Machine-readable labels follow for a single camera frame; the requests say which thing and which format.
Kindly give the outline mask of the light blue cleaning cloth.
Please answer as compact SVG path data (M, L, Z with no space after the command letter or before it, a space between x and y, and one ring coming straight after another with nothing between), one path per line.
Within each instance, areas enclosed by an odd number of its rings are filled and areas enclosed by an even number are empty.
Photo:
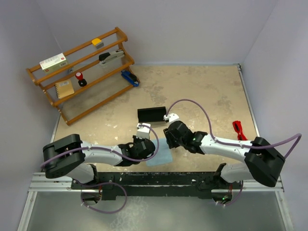
M167 144L167 141L165 138L159 139L159 149L157 154L154 158L146 161L146 165L148 167L154 167L158 165L164 165L169 164L173 162L171 150L169 149L169 146Z

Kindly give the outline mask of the black glasses case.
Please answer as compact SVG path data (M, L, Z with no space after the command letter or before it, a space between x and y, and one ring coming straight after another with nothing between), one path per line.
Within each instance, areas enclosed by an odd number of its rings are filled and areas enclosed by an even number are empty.
M164 122L164 116L167 113L165 106L140 108L137 110L139 123Z

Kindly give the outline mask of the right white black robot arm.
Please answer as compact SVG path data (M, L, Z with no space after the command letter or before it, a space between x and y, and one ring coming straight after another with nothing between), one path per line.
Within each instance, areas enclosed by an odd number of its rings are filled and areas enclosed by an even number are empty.
M164 129L164 135L170 149L181 146L193 154L214 154L239 161L219 165L214 176L219 188L241 180L256 180L274 187L285 163L285 157L261 137L253 141L221 139L218 142L206 132L192 132L181 121L171 123Z

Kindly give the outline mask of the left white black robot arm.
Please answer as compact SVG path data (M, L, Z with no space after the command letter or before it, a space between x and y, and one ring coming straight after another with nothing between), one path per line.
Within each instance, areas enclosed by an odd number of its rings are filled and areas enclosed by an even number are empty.
M133 142L126 144L95 146L82 141L78 134L72 134L43 147L41 168L48 179L68 176L93 189L99 184L95 163L129 167L156 155L151 140L133 138Z

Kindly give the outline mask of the red sunglasses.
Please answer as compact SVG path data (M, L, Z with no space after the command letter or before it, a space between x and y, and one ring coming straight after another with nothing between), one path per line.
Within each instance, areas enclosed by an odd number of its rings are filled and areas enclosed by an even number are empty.
M239 120L233 121L232 123L235 132L237 133L237 139L239 141L247 141L247 137L244 135L242 124Z

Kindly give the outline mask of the blue black stapler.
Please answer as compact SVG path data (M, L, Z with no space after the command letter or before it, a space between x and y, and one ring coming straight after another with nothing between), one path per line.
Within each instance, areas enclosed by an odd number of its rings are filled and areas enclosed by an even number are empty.
M138 81L137 77L134 74L132 74L130 71L122 70L121 76L125 80L127 80L132 86L134 86L134 87L139 86L139 81Z

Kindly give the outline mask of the red black stamp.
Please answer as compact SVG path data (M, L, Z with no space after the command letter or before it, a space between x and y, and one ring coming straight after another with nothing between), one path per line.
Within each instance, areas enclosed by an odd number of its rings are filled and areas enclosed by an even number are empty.
M84 79L83 74L81 72L77 72L75 74L75 77L78 80L78 84L80 87L84 87L87 85L87 81Z

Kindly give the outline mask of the wooden three-tier shelf rack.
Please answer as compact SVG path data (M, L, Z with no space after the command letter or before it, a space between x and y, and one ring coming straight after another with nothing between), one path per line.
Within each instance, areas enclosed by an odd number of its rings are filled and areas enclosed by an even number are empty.
M127 40L127 35L115 27L47 59L59 69L52 71L42 61L26 72L64 122L72 125L139 86L140 80L131 70L134 60L123 45Z

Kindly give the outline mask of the brown spiral notebook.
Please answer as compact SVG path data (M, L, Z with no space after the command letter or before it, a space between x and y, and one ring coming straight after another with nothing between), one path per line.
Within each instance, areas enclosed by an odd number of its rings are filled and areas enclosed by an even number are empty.
M56 89L58 99L62 99L66 96L69 96L75 93L70 79L57 82L55 84L55 89Z

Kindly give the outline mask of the black silver stapler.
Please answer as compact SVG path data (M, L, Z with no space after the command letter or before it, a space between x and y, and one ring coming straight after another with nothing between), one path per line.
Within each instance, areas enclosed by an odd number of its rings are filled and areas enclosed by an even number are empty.
M122 49L116 50L116 51L111 51L111 52L106 52L102 53L99 55L99 64L101 66L106 65L107 63L122 58L124 57L124 51Z

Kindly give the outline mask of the yellow grey eraser block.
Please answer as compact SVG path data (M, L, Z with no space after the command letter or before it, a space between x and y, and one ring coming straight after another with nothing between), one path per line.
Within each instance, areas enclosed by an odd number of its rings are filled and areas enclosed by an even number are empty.
M96 48L96 49L100 49L101 47L104 46L104 42L99 39L99 38L95 38L92 41L92 45Z

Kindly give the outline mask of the white staples box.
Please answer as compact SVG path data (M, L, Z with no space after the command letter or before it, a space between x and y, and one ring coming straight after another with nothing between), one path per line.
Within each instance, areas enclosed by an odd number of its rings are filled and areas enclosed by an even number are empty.
M59 70L63 66L68 65L68 60L63 53L60 53L56 56L43 60L39 63L42 71L46 74L52 73L56 70Z

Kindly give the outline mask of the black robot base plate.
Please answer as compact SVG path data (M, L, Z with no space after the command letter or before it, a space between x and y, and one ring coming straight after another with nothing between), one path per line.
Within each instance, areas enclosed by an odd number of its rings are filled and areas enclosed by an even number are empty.
M117 196L197 197L211 199L214 190L219 194L241 188L237 180L227 183L217 172L99 172L93 182L82 186L73 180L73 190L97 190L101 187L102 200L115 200Z

